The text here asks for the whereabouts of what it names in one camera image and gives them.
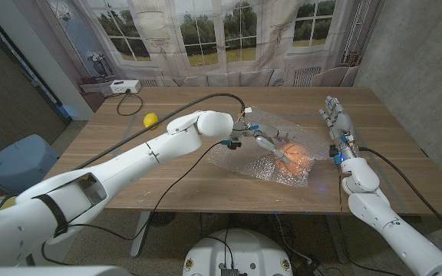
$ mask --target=wooden table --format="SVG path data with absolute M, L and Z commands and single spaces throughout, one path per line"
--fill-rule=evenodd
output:
M 368 88 L 362 87 L 144 87 L 140 96 L 143 109 L 135 116 L 122 117 L 116 112 L 120 98 L 105 101 L 74 142 L 58 160 L 49 176 L 73 169 L 123 138 L 143 129 L 143 117 L 154 112 L 159 117 L 211 93 L 232 93 L 246 106 L 255 106 L 317 133 L 330 145 L 328 128 L 318 114 L 325 107 L 325 97 L 337 97 L 347 110 L 357 130 L 359 145 L 386 156 L 412 181 L 422 195 L 442 213 L 442 172 L 425 156 L 411 136 Z M 130 98 L 121 111 L 137 109 L 139 101 Z M 238 113 L 239 103 L 228 97 L 216 97 L 192 107 Z M 102 161 L 131 149 L 166 131 L 167 122 L 145 133 Z M 202 138 L 195 153 L 169 161 L 127 187 L 108 206 L 109 209 L 150 211 L 167 187 L 182 176 L 215 140 Z M 429 215 L 431 212 L 412 192 L 405 181 L 385 162 L 362 153 L 380 176 L 381 189 L 399 214 Z M 277 182 L 255 179 L 212 165 L 207 158 L 164 197 L 159 211 L 175 212 L 258 212 L 314 213 L 340 212 L 338 172 L 330 160 L 317 161 L 310 172 L 308 188 L 295 188 Z M 342 191 L 344 212 L 347 195 Z

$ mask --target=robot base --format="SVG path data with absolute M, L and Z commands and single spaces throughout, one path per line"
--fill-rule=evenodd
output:
M 210 236 L 225 240 L 227 230 L 212 233 Z M 232 259 L 229 249 L 213 238 L 200 240 L 185 257 L 183 276 L 232 275 Z M 236 276 L 243 275 L 276 275 L 292 276 L 288 255 L 270 238 L 241 228 L 231 228 L 226 236 L 226 244 L 233 253 L 233 268 L 238 270 Z

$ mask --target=black strap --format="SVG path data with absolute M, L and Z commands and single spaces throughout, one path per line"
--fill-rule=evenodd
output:
M 55 220 L 58 222 L 58 227 L 55 229 L 54 238 L 68 231 L 68 221 L 66 220 L 61 208 L 59 208 L 58 204 L 52 199 L 52 197 L 47 194 L 43 194 L 37 195 L 33 199 L 40 199 L 43 203 L 45 203 L 45 205 L 54 215 Z

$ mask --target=power strip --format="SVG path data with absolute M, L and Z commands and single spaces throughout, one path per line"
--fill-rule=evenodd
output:
M 138 80 L 114 80 L 110 88 L 114 94 L 139 93 L 141 83 Z

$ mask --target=robot finger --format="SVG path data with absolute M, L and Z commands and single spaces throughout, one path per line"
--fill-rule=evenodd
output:
M 333 125 L 332 119 L 328 116 L 328 114 L 323 110 L 319 110 L 319 112 L 322 115 L 323 120 L 325 120 L 325 122 L 327 123 L 327 126 L 333 127 L 334 125 Z

